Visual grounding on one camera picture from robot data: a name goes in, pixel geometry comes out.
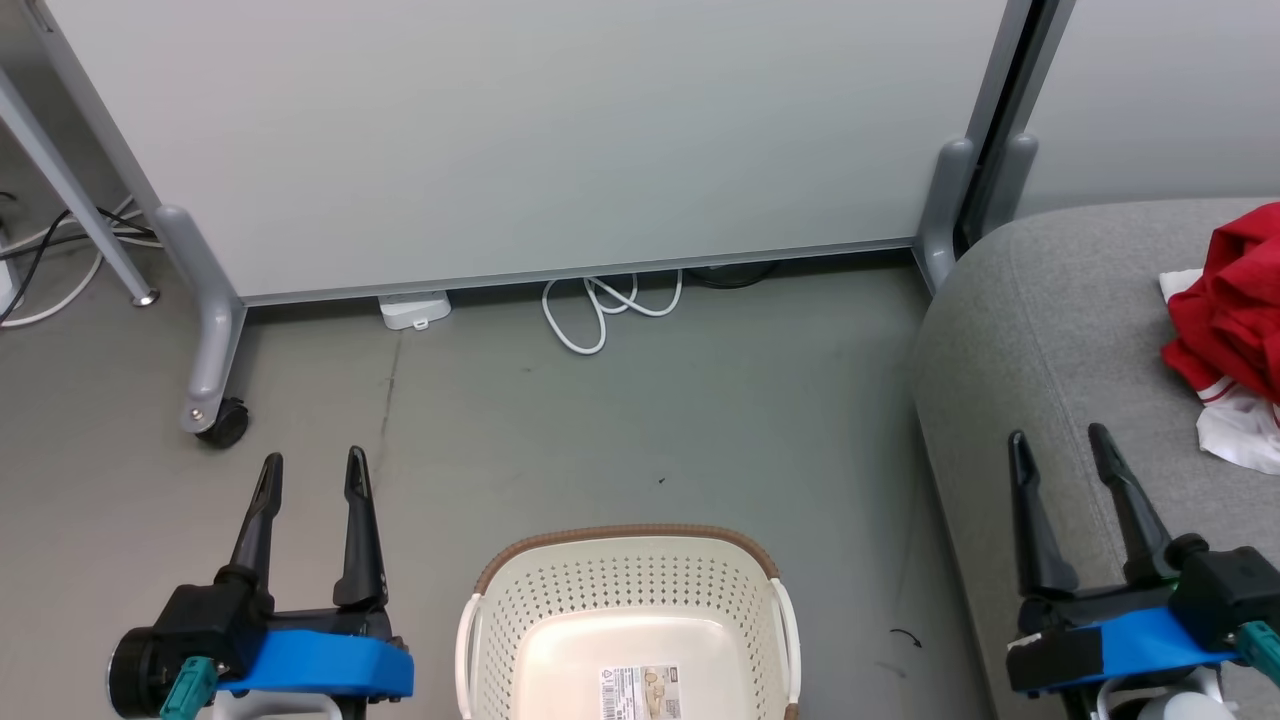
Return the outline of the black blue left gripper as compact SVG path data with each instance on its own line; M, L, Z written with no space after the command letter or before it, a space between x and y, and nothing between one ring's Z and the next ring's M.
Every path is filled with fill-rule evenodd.
M343 570L328 611L273 612L266 593L284 459L269 454L241 524L230 565L207 585L177 587L159 618L127 632L108 664L108 698L123 719L195 719L205 708L247 715L325 712L361 719L369 705L415 691L413 660L379 635L388 602L372 478L349 448Z

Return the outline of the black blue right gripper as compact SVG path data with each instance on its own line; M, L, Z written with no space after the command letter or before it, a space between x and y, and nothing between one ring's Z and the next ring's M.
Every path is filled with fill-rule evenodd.
M1277 568L1258 550L1212 551L1198 536L1172 542L1110 430L1088 425L1094 468L1110 492L1129 585L1083 591L1041 498L1025 433L1007 438L1018 593L1030 625L1006 653L1009 684L1028 697L1171 685L1197 667L1254 666L1277 680Z

